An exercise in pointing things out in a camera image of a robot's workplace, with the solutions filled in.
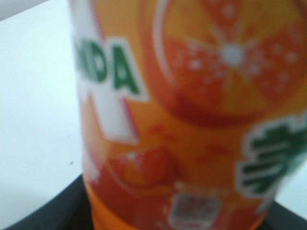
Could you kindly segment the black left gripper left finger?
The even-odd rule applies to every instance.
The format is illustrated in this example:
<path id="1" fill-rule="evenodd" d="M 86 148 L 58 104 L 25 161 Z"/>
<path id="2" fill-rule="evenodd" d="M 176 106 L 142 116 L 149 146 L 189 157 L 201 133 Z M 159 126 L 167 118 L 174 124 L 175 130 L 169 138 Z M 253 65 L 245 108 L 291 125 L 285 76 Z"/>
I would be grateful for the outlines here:
<path id="1" fill-rule="evenodd" d="M 92 213 L 79 175 L 61 192 L 48 198 L 35 198 L 10 190 L 12 197 L 0 200 L 2 230 L 93 230 Z"/>

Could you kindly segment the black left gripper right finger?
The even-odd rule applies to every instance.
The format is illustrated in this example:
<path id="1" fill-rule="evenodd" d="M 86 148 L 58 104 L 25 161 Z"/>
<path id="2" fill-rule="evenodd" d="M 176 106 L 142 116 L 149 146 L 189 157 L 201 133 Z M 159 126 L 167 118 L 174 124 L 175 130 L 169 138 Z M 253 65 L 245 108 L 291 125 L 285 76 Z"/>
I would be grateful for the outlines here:
<path id="1" fill-rule="evenodd" d="M 277 202 L 269 208 L 261 230 L 307 230 L 307 220 Z"/>

